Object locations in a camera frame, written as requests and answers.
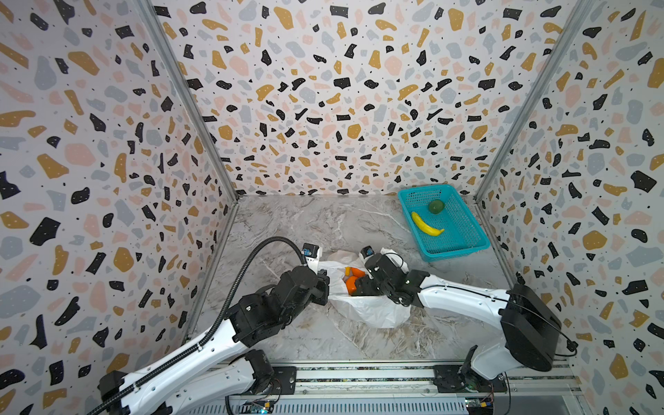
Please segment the white plastic bag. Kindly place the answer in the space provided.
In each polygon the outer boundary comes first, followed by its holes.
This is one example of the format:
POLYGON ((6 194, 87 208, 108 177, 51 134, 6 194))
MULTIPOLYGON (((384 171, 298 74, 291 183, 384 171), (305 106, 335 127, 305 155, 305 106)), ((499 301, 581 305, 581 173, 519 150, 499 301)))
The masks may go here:
POLYGON ((410 318, 410 306, 395 304, 373 287, 360 254, 333 252, 318 263, 318 270, 330 278, 328 303, 347 320, 395 329, 410 318))

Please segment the teal plastic basket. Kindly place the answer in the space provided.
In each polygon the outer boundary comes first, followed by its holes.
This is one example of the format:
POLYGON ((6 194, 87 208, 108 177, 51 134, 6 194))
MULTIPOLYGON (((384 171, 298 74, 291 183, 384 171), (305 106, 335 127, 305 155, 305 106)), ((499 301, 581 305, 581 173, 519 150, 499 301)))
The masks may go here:
POLYGON ((453 259, 490 248, 489 238, 475 215, 451 185, 408 188, 399 191, 398 198, 424 261, 453 259), (436 199, 445 203, 445 209, 440 214, 431 214, 427 206, 436 199), (411 212, 417 212, 428 225, 444 229, 444 233, 439 237, 422 233, 413 223, 411 212))

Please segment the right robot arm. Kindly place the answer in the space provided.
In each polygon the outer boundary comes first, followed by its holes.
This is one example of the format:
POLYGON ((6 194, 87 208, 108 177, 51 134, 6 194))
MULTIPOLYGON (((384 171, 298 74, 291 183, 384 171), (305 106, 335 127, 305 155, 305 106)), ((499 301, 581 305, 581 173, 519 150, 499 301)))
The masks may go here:
POLYGON ((463 365, 453 375, 456 389, 476 388, 509 370, 526 367, 548 372, 560 338, 574 357, 579 344, 563 332, 561 321, 527 285, 509 290, 479 288, 411 269, 399 254, 365 247, 360 253, 368 275, 360 279, 357 293, 385 297, 402 307, 450 311, 486 323, 500 331, 495 340, 470 348, 463 365))

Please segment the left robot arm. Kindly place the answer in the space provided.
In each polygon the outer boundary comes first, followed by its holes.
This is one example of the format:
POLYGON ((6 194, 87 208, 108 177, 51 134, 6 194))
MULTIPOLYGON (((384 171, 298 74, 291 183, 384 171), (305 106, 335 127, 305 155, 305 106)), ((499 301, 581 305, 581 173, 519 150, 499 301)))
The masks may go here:
POLYGON ((297 266, 276 285, 245 295, 228 316, 175 352, 133 373, 114 370, 99 384, 94 414, 177 414, 220 394, 260 393, 273 369, 255 345, 277 335, 310 304, 325 305, 326 271, 297 266))

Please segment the orange fruit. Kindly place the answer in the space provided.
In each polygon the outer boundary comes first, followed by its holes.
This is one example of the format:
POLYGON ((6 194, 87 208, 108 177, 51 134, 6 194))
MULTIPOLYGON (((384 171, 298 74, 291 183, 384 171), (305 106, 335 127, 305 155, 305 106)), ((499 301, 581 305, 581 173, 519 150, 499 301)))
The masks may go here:
POLYGON ((356 295, 357 292, 356 284, 358 280, 364 278, 366 276, 366 273, 365 271, 354 267, 346 267, 344 273, 345 273, 344 283, 348 291, 348 294, 354 296, 356 295))

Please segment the green round fruit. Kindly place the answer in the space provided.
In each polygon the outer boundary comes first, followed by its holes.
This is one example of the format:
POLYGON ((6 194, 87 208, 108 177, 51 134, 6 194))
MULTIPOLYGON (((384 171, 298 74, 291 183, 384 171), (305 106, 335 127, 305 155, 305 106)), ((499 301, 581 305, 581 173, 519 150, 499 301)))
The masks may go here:
POLYGON ((445 203, 439 199, 431 201, 427 206, 431 214, 440 214, 445 209, 445 203))

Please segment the yellow banana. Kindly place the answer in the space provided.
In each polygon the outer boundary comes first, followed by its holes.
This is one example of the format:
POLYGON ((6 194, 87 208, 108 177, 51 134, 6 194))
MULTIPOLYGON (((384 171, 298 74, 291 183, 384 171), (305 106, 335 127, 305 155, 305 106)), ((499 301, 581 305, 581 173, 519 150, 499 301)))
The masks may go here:
POLYGON ((439 237, 444 233, 444 229, 438 229, 428 225, 417 212, 411 212, 411 218, 415 226, 424 234, 432 237, 439 237))

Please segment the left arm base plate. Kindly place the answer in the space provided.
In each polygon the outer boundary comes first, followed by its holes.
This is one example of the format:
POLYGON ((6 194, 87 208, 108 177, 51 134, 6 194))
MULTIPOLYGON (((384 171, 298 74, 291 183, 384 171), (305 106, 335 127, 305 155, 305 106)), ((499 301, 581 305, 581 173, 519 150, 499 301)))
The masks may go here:
POLYGON ((259 378, 253 373, 249 375, 252 381, 246 387, 237 388, 237 392, 231 392, 233 395, 248 395, 252 397, 268 395, 293 395, 297 385, 297 368, 295 366, 277 366, 273 368, 273 373, 260 375, 259 378))

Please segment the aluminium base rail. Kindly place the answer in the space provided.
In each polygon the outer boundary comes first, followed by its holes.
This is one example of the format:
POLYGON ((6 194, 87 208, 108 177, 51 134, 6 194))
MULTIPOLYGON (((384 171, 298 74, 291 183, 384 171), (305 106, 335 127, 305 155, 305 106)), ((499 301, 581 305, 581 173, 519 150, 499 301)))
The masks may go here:
POLYGON ((293 395, 220 394, 177 414, 590 414, 565 361, 539 373, 516 368, 505 393, 440 394, 433 367, 456 361, 281 362, 295 366, 293 395))

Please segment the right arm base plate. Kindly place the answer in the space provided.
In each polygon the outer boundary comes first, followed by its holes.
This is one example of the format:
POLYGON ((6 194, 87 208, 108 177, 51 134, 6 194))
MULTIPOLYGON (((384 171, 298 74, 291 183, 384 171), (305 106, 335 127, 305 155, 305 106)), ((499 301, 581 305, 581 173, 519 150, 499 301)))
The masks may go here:
POLYGON ((507 382, 499 379, 485 380, 471 369, 465 370, 461 365, 436 365, 433 367, 433 384, 440 394, 455 393, 505 393, 507 382))

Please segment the left aluminium corner post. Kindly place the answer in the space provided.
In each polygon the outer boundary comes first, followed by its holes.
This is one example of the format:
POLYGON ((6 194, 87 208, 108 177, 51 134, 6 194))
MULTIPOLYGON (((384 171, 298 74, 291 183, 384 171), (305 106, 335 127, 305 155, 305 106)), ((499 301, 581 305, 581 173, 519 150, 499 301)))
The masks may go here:
POLYGON ((223 165, 216 138, 207 125, 209 121, 215 123, 220 119, 223 107, 220 105, 201 112, 195 98, 196 93, 212 86, 220 69, 227 67, 217 62, 217 52, 210 55, 203 51, 202 43, 214 41, 214 31, 226 30, 228 27, 207 16, 208 4, 204 1, 159 1, 157 5, 151 1, 138 1, 137 5, 176 91, 181 94, 183 105, 192 117, 203 146, 223 181, 226 193, 233 199, 233 203, 238 202, 239 196, 223 165))

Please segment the aluminium corner post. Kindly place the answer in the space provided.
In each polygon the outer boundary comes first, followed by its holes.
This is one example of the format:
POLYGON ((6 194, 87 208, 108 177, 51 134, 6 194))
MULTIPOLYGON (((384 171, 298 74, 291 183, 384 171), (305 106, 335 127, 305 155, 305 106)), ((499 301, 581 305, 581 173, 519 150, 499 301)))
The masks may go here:
POLYGON ((228 27, 207 16, 208 4, 204 1, 159 1, 157 5, 151 1, 138 1, 137 5, 176 91, 181 94, 183 105, 192 117, 203 146, 223 181, 226 193, 233 199, 233 203, 238 202, 239 196, 223 165, 216 138, 207 125, 209 121, 215 123, 220 119, 223 107, 220 105, 201 112, 195 98, 196 93, 212 86, 220 69, 227 67, 217 62, 217 52, 210 55, 203 51, 202 43, 214 41, 214 31, 226 30, 228 27))
POLYGON ((543 94, 547 90, 548 83, 553 79, 560 62, 569 50, 576 34, 581 30, 581 26, 591 13, 593 1, 579 0, 575 3, 571 14, 565 22, 562 34, 554 45, 550 57, 538 75, 532 90, 524 101, 524 104, 517 112, 515 121, 508 131, 508 135, 503 141, 500 149, 496 152, 496 157, 489 167, 488 173, 484 176, 477 193, 474 196, 475 204, 479 205, 481 200, 489 193, 489 187, 499 173, 501 164, 508 158, 509 151, 515 145, 520 132, 529 120, 529 116, 537 104, 540 102, 543 94))

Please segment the right aluminium corner post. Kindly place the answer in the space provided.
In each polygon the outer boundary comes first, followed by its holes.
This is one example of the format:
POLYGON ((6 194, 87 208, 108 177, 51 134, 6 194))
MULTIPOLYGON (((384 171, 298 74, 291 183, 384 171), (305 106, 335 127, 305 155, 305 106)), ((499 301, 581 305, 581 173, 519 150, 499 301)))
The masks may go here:
POLYGON ((481 200, 489 193, 489 187, 499 173, 501 164, 508 158, 509 151, 515 145, 520 132, 529 120, 529 116, 537 104, 540 102, 543 94, 547 90, 548 83, 553 79, 560 62, 569 50, 576 34, 581 30, 581 26, 591 13, 593 1, 579 0, 575 3, 571 14, 565 22, 562 34, 554 45, 550 57, 538 75, 532 90, 524 101, 524 104, 517 112, 515 121, 508 131, 508 135, 503 141, 500 149, 496 152, 496 157, 489 167, 488 173, 484 176, 477 193, 474 196, 475 204, 479 205, 481 200))

